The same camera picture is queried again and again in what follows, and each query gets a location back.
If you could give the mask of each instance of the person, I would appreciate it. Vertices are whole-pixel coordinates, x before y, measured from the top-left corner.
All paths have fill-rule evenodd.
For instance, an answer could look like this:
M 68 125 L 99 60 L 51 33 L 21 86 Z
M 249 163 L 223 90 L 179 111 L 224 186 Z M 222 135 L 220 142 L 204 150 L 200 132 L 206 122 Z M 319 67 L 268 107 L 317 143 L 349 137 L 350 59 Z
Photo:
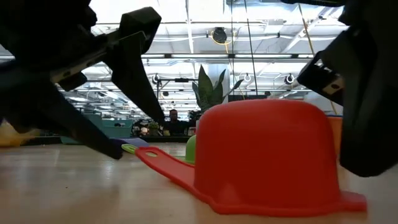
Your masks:
M 189 123 L 178 120 L 178 111 L 172 109 L 169 111 L 170 121 L 165 122 L 163 130 L 169 130 L 171 136 L 184 136 Z

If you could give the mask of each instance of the ceiling light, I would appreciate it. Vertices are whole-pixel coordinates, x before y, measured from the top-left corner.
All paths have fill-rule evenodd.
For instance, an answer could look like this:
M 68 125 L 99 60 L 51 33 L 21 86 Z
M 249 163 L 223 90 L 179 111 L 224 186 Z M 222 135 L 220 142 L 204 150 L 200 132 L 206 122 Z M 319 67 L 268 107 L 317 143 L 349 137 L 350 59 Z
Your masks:
M 77 90 L 77 91 L 83 91 L 83 92 L 88 92 L 88 91 L 100 92 L 100 91 L 108 91 L 108 90 Z
M 228 54 L 172 54 L 172 58 L 228 58 Z
M 249 82 L 251 80 L 251 77 L 249 76 L 249 74 L 246 74 L 246 76 L 244 77 L 244 81 Z
M 292 58 L 291 54 L 237 54 L 236 58 Z
M 289 74 L 288 76 L 285 77 L 286 85 L 291 85 L 293 82 L 294 82 L 294 76 L 292 74 Z
M 225 44 L 226 42 L 226 33 L 224 28 L 216 27 L 216 29 L 212 32 L 213 33 L 213 40 L 219 44 Z
M 164 54 L 144 54 L 141 58 L 164 58 Z
M 114 100 L 119 100 L 119 99 L 120 99 L 119 96 L 118 96 L 117 94 L 112 93 L 111 91 L 108 91 L 108 92 L 106 92 L 105 94 L 106 94 L 108 97 L 110 97 L 110 98 L 112 98 L 112 99 L 114 99 Z
M 72 97 L 72 96 L 70 96 L 69 99 L 74 100 L 74 101 L 79 101 L 79 102 L 87 102 L 87 101 L 89 101 L 86 98 L 82 98 L 82 97 Z
M 0 59 L 1 60 L 12 60 L 12 59 L 14 59 L 15 57 L 14 56 L 12 56 L 12 55 L 2 55 L 2 56 L 0 56 Z
M 313 58 L 313 55 L 312 54 L 300 54 L 300 55 L 298 55 L 298 58 Z

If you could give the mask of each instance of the red plastic cup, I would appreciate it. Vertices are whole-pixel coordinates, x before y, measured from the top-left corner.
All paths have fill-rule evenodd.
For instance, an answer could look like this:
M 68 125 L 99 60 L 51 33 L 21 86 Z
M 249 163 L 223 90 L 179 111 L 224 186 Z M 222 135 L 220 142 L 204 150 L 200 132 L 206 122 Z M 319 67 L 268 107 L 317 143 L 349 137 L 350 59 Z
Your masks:
M 155 147 L 136 154 L 221 214 L 366 211 L 362 195 L 339 188 L 328 118 L 301 101 L 236 101 L 208 110 L 197 130 L 195 166 Z

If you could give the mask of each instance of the snake plant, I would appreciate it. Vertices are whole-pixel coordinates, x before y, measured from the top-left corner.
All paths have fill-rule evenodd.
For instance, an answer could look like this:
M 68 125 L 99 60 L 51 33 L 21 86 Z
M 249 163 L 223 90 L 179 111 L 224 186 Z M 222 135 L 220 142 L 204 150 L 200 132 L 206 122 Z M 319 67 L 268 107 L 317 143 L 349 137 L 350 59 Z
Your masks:
M 198 106 L 201 112 L 204 113 L 212 106 L 222 104 L 225 97 L 227 97 L 232 91 L 239 88 L 243 80 L 239 80 L 235 83 L 234 87 L 225 95 L 223 95 L 223 80 L 225 71 L 221 72 L 218 81 L 213 85 L 209 76 L 206 74 L 205 69 L 200 66 L 199 69 L 199 81 L 198 84 L 192 82 L 192 88 L 197 98 Z

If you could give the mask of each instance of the table surface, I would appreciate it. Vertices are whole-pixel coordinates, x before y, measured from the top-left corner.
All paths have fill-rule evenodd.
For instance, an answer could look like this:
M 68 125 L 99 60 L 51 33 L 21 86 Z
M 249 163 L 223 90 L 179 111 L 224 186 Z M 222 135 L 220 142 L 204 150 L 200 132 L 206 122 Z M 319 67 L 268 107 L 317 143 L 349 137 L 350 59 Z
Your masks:
M 184 144 L 153 144 L 175 156 Z M 398 223 L 398 169 L 359 178 L 339 169 L 342 189 L 365 194 L 368 214 L 313 218 L 219 215 L 184 189 L 126 154 L 114 161 L 84 146 L 0 149 L 1 223 Z

